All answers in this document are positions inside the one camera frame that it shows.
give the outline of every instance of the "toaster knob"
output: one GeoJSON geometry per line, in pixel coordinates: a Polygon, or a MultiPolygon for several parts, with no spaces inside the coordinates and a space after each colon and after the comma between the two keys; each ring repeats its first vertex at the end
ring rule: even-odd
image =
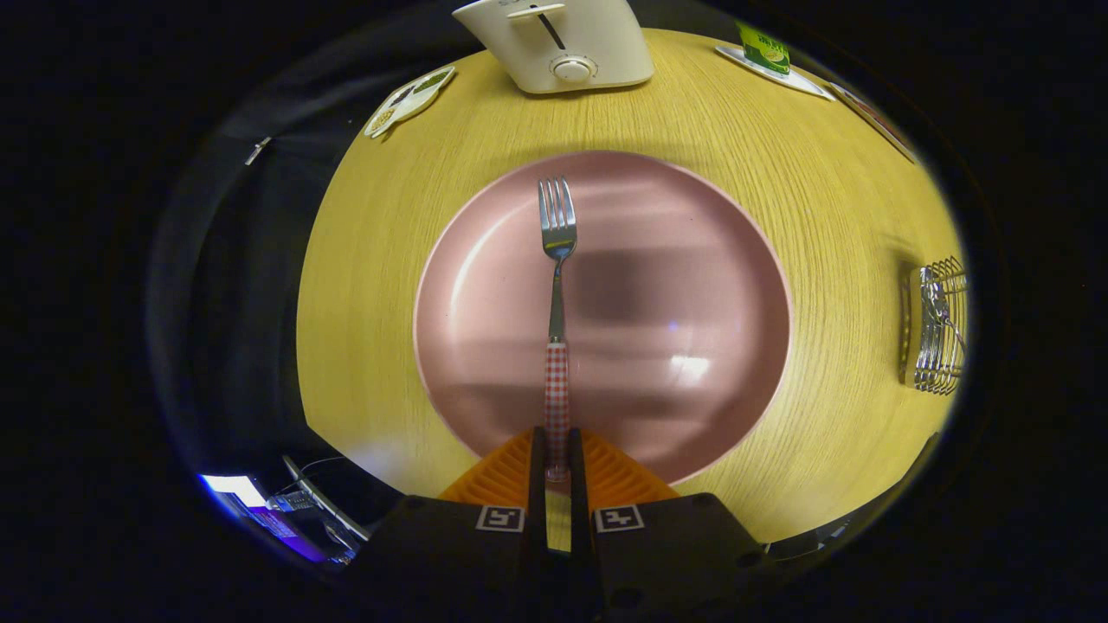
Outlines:
{"type": "Polygon", "coordinates": [[[584,57],[566,57],[555,61],[551,71],[566,82],[584,82],[596,71],[596,65],[584,57]]]}

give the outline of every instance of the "fork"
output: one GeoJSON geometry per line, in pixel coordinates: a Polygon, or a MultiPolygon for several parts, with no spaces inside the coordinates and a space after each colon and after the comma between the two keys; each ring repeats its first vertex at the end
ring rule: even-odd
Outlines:
{"type": "Polygon", "coordinates": [[[538,181],[538,219],[543,231],[543,252],[556,262],[551,293],[550,341],[546,343],[543,423],[546,428],[546,478],[561,482],[566,479],[566,436],[570,432],[570,356],[565,345],[562,264],[577,247],[577,216],[573,212],[565,175],[561,181],[538,181]]]}

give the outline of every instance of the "red checkered fork handle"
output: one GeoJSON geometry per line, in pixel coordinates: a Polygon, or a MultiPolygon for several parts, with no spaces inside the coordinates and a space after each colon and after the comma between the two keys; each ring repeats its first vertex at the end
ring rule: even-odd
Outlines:
{"type": "Polygon", "coordinates": [[[543,426],[546,427],[546,478],[552,482],[564,481],[568,467],[566,436],[570,433],[570,353],[565,343],[546,345],[543,426]]]}

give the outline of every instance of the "metal rack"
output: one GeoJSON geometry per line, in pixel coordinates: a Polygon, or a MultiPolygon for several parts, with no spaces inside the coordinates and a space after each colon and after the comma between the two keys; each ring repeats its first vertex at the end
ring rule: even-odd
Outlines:
{"type": "Polygon", "coordinates": [[[965,268],[948,257],[913,270],[907,282],[904,384],[948,395],[957,389],[966,359],[965,268]]]}

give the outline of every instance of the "orange gripper pad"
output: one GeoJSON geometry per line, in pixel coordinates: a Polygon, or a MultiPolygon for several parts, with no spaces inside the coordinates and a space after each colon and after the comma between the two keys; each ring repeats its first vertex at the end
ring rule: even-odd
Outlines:
{"type": "Polygon", "coordinates": [[[448,487],[439,499],[527,509],[532,436],[533,429],[527,429],[490,452],[448,487]]]}
{"type": "Polygon", "coordinates": [[[680,497],[654,472],[599,436],[582,430],[581,445],[585,455],[589,514],[596,509],[680,497]]]}

